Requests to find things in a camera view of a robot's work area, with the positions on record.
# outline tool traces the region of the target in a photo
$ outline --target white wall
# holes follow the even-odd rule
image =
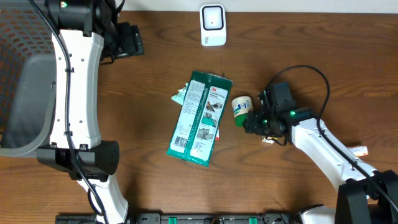
[[[398,0],[126,0],[123,10],[198,11],[208,3],[221,3],[229,12],[398,13]]]

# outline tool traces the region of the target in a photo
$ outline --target wooden table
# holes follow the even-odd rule
[[[122,12],[138,24],[145,55],[100,66],[98,122],[102,138],[121,147],[117,177],[132,212],[262,213],[314,203],[334,207],[336,192],[293,146],[261,143],[234,124],[231,100],[257,92],[295,64],[327,75],[331,99],[324,121],[348,146],[368,146],[363,159],[398,171],[398,17],[377,14],[227,13],[222,47],[200,43],[197,12]],[[181,106],[170,97],[192,70],[222,74],[233,88],[209,167],[166,156]],[[325,84],[293,70],[299,106],[318,111]],[[84,190],[67,174],[35,159],[0,158],[1,223],[53,223],[59,213],[92,213]]]

